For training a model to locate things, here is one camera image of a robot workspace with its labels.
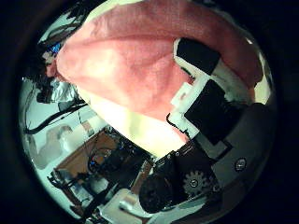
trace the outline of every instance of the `pink cloth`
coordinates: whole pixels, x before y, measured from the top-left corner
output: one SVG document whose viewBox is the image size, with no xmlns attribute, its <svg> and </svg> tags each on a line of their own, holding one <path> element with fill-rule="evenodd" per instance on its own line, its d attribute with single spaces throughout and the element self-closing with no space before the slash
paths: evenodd
<svg viewBox="0 0 299 224">
<path fill-rule="evenodd" d="M 221 16 L 185 0 L 114 7 L 65 42 L 48 76 L 165 120 L 179 87 L 192 82 L 173 59 L 173 44 L 180 37 L 218 51 L 249 88 L 261 80 L 262 67 L 245 38 Z"/>
</svg>

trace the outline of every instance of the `cable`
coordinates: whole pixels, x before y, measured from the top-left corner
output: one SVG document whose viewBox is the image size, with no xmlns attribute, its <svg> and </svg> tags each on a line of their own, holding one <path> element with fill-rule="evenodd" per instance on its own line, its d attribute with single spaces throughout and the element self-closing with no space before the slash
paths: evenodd
<svg viewBox="0 0 299 224">
<path fill-rule="evenodd" d="M 46 128 L 47 126 L 50 125 L 50 123 L 54 120 L 59 118 L 61 115 L 66 114 L 66 113 L 73 113 L 79 109 L 81 109 L 82 107 L 86 106 L 87 104 L 83 104 L 83 105 L 77 105 L 77 106 L 71 106 L 69 108 L 67 108 L 64 111 L 59 111 L 56 114 L 53 114 L 51 116 L 49 116 L 47 119 L 45 119 L 41 124 L 39 124 L 36 128 L 34 129 L 28 129 L 27 127 L 25 127 L 24 129 L 24 133 L 27 134 L 35 134 L 40 132 L 41 130 L 43 130 L 44 128 Z"/>
</svg>

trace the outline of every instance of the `white plastic part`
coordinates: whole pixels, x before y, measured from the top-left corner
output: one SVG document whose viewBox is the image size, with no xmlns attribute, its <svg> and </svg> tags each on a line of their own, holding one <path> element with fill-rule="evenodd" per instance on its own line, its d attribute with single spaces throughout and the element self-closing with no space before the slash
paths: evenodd
<svg viewBox="0 0 299 224">
<path fill-rule="evenodd" d="M 103 119 L 94 116 L 79 124 L 73 132 L 64 132 L 61 136 L 60 144 L 65 151 L 73 152 L 82 146 L 92 135 L 100 132 L 105 126 L 107 126 L 107 123 Z"/>
<path fill-rule="evenodd" d="M 142 220 L 138 217 L 152 217 L 152 214 L 146 213 L 141 208 L 137 195 L 129 189 L 120 189 L 101 208 L 101 216 L 113 224 L 142 224 Z"/>
<path fill-rule="evenodd" d="M 179 41 L 180 39 L 177 39 L 174 43 L 174 52 L 177 52 Z M 174 54 L 174 59 L 178 65 L 185 68 L 191 76 L 195 78 L 195 81 L 192 85 L 183 83 L 178 90 L 171 101 L 171 104 L 175 108 L 171 111 L 168 120 L 176 125 L 182 132 L 188 133 L 190 138 L 194 138 L 200 130 L 189 122 L 184 115 L 195 102 L 209 80 L 214 80 L 225 91 L 224 97 L 228 102 L 236 101 L 246 105 L 252 104 L 249 90 L 245 84 L 221 59 L 211 76 L 194 65 L 187 63 L 184 59 L 177 56 L 176 53 Z"/>
</svg>

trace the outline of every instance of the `blue object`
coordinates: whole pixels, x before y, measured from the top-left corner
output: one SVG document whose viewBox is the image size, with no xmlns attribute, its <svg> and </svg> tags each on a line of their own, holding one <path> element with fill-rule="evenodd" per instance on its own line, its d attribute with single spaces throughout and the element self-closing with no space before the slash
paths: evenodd
<svg viewBox="0 0 299 224">
<path fill-rule="evenodd" d="M 61 48 L 61 43 L 57 43 L 53 47 L 50 48 L 50 51 L 53 52 L 54 54 L 57 54 Z"/>
</svg>

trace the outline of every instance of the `black gear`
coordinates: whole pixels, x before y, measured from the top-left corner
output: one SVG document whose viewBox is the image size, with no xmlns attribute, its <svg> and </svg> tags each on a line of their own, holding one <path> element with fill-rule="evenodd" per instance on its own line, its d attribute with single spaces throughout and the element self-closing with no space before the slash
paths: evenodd
<svg viewBox="0 0 299 224">
<path fill-rule="evenodd" d="M 183 188 L 185 189 L 185 193 L 192 197 L 202 193 L 203 188 L 210 185 L 210 181 L 205 177 L 203 172 L 191 171 L 189 174 L 186 174 Z"/>
</svg>

